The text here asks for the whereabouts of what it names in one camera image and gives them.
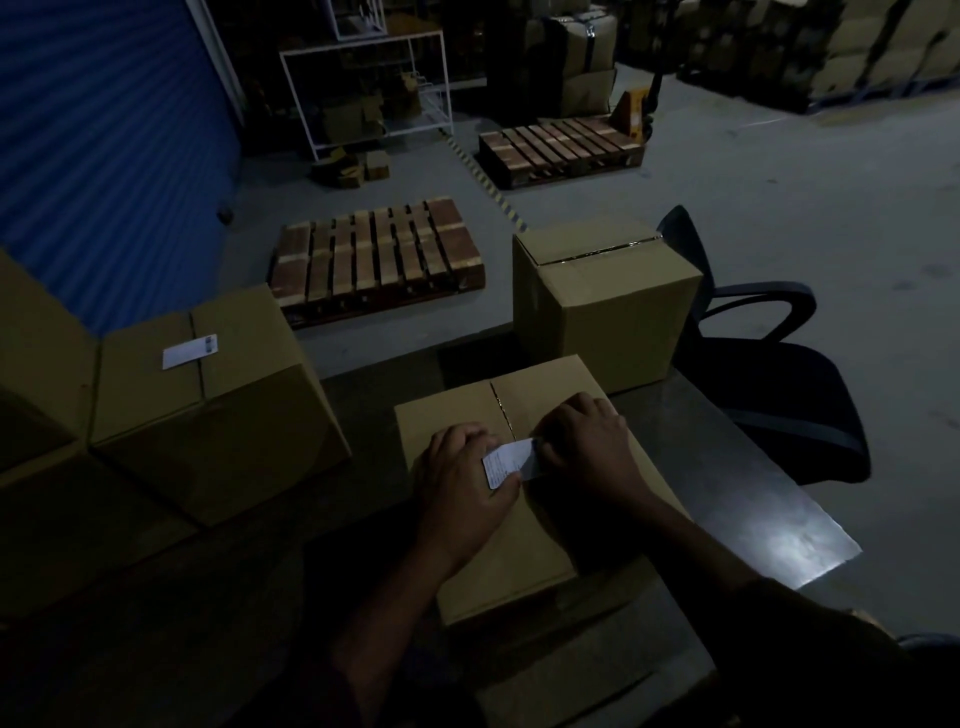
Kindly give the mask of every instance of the chair seat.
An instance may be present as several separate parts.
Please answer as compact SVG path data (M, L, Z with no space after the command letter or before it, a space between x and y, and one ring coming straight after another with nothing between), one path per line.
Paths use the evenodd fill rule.
M870 477L863 425L833 362L797 344L698 337L674 365L800 485Z

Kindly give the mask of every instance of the corrugated metal wall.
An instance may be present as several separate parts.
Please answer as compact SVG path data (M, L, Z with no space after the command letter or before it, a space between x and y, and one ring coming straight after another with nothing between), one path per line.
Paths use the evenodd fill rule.
M98 334L208 298L231 114L182 0L0 0L0 243Z

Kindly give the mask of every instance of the person's left arm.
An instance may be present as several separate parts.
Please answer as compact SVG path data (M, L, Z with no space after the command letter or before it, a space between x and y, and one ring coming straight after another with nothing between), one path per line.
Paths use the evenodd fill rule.
M426 501L416 543L330 648L364 725L372 725L414 626L441 585L483 547L519 495L519 473L491 491L483 457L499 441L479 424L433 436L420 464Z

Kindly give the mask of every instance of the black chair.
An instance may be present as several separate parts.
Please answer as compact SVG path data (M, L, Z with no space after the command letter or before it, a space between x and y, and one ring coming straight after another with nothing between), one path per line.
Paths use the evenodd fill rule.
M802 283L774 280L717 288L700 236L682 206L658 228L664 241L700 271L674 366L724 410L800 485L859 483L870 477L870 451L850 393L833 363L813 349L783 343L817 309ZM736 301L709 309L714 299ZM783 301L791 310L762 339L704 336L700 322L749 303Z

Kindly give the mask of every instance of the person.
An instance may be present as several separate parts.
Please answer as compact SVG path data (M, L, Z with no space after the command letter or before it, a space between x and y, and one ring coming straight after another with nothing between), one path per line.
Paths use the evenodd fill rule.
M630 453L626 421L607 400L578 394L538 432L548 471L636 522L745 725L919 724L929 703L911 656L872 624L763 578L657 497ZM481 461L499 445L477 423L433 436L418 475L425 508L414 545L326 653L299 657L230 725L374 724L421 615L519 496L519 473L488 487Z

